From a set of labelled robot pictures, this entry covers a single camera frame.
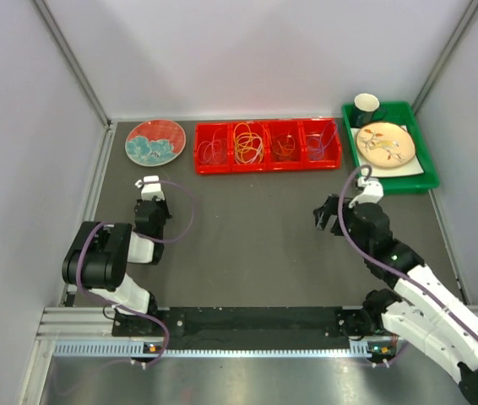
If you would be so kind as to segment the red four-compartment bin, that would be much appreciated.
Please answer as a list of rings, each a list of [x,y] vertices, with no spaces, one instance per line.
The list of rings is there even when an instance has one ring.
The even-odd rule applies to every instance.
[[[199,175],[335,170],[339,127],[327,117],[198,124],[193,157]]]

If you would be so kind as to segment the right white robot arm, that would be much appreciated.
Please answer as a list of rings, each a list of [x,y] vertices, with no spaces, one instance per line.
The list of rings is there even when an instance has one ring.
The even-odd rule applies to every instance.
[[[321,230],[334,217],[332,233],[357,248],[370,272],[387,285],[363,301],[365,328],[403,338],[443,368],[468,403],[478,404],[478,316],[413,249],[394,238],[378,204],[330,195],[313,216]]]

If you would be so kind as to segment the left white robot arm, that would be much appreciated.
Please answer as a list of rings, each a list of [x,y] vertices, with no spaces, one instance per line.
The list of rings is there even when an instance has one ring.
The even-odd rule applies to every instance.
[[[134,282],[127,267],[160,262],[165,249],[161,241],[170,218],[165,200],[139,199],[133,224],[83,222],[63,260],[63,281],[82,286],[90,297],[114,310],[118,336],[157,333],[160,314],[155,296]]]

